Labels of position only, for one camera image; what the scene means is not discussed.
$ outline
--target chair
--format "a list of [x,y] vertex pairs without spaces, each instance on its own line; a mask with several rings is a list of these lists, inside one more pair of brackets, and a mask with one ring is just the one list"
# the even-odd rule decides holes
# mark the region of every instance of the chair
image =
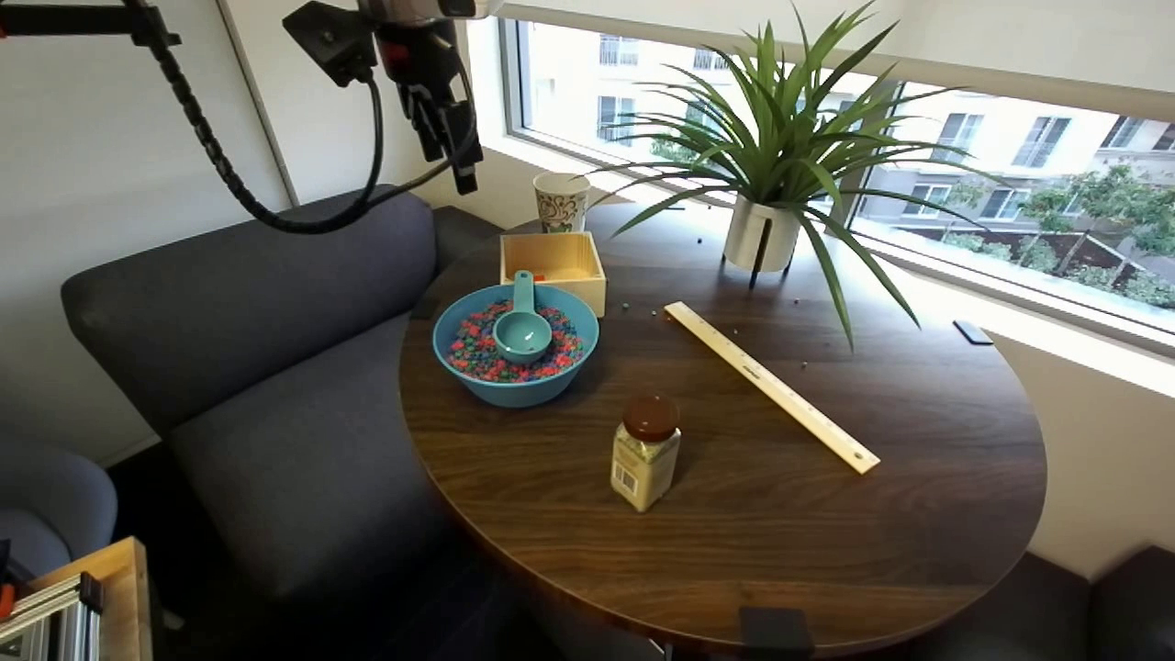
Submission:
[[39,576],[109,542],[117,492],[84,455],[0,438],[0,539]]

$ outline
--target blue bowl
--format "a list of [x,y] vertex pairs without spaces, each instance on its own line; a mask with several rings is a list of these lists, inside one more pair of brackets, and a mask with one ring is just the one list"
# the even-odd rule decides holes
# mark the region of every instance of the blue bowl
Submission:
[[559,309],[568,318],[568,328],[580,337],[580,343],[571,350],[571,361],[554,375],[543,375],[543,378],[533,378],[533,380],[487,380],[487,378],[472,378],[472,375],[460,370],[448,361],[448,350],[450,350],[464,318],[471,318],[472,310],[483,310],[497,301],[509,306],[509,285],[471,291],[471,293],[464,293],[460,301],[450,301],[440,310],[440,318],[433,323],[433,356],[437,356],[437,363],[456,380],[464,380],[476,401],[483,401],[493,408],[536,408],[536,405],[547,405],[547,401],[563,397],[578,380],[580,366],[586,363],[586,356],[598,343],[598,318],[586,309],[586,301],[580,301],[578,293],[559,291],[559,285],[536,285],[536,309],[538,306]]

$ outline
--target green leaves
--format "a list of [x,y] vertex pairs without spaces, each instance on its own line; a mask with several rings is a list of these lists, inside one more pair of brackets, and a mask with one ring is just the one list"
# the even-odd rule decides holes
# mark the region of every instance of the green leaves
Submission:
[[837,94],[837,84],[897,29],[885,25],[864,35],[860,46],[849,46],[849,35],[855,35],[866,22],[866,6],[871,3],[837,15],[815,35],[809,35],[803,18],[795,15],[799,53],[793,61],[777,46],[772,22],[757,33],[746,33],[746,51],[732,53],[707,46],[716,59],[722,59],[735,90],[680,66],[680,79],[652,84],[658,94],[690,107],[690,113],[662,110],[634,118],[637,138],[663,145],[663,161],[637,164],[649,168],[637,177],[637,183],[674,178],[690,187],[646,206],[622,227],[629,231],[674,201],[706,198],[712,192],[739,192],[759,206],[795,208],[849,341],[849,298],[825,235],[846,241],[913,323],[918,315],[875,252],[855,241],[853,225],[833,219],[822,201],[877,193],[942,208],[902,192],[855,187],[855,178],[864,178],[875,164],[958,154],[942,141],[897,135],[901,110],[924,94],[902,94],[891,79],[891,68],[875,78],[875,84],[866,84],[860,94]]

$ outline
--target book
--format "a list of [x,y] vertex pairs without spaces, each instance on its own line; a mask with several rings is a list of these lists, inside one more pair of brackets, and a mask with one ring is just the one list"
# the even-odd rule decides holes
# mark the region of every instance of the book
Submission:
[[100,581],[56,581],[16,602],[0,624],[0,661],[100,661]]

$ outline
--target black cable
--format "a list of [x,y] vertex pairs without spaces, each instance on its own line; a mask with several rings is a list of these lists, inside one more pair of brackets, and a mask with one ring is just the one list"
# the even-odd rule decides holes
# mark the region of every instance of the black cable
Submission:
[[257,217],[259,225],[269,225],[269,227],[295,231],[295,235],[339,231],[339,227],[356,225],[371,206],[377,206],[377,201],[387,201],[387,198],[398,198],[398,193],[405,193],[405,192],[410,192],[410,187],[421,187],[426,178],[433,178],[433,177],[440,177],[440,173],[448,168],[448,156],[443,156],[443,161],[433,164],[431,173],[421,173],[421,177],[416,177],[416,178],[406,178],[406,183],[399,183],[399,187],[389,187],[389,192],[374,193],[374,178],[377,178],[377,168],[383,168],[383,138],[387,138],[387,135],[383,135],[383,94],[377,94],[377,84],[374,84],[371,72],[367,72],[363,84],[367,84],[367,94],[371,94],[374,149],[371,149],[371,173],[367,173],[363,192],[360,192],[343,214],[334,214],[334,217],[319,217],[319,219],[280,217],[280,214],[273,214],[269,206],[259,206],[259,201],[254,198],[254,192],[242,183],[242,177],[238,177],[235,164],[227,161],[227,154],[224,154],[213,126],[204,121],[204,113],[201,113],[201,107],[199,107],[199,99],[194,99],[194,90],[191,90],[191,84],[187,84],[176,53],[172,53],[172,46],[170,46],[166,29],[150,29],[148,46],[150,46],[156,68],[166,72],[166,79],[172,84],[172,94],[176,94],[176,101],[185,107],[185,118],[187,118],[191,132],[199,135],[199,141],[204,145],[204,154],[210,154],[213,168],[221,173],[224,187],[245,206],[245,214],[254,214],[254,217]]

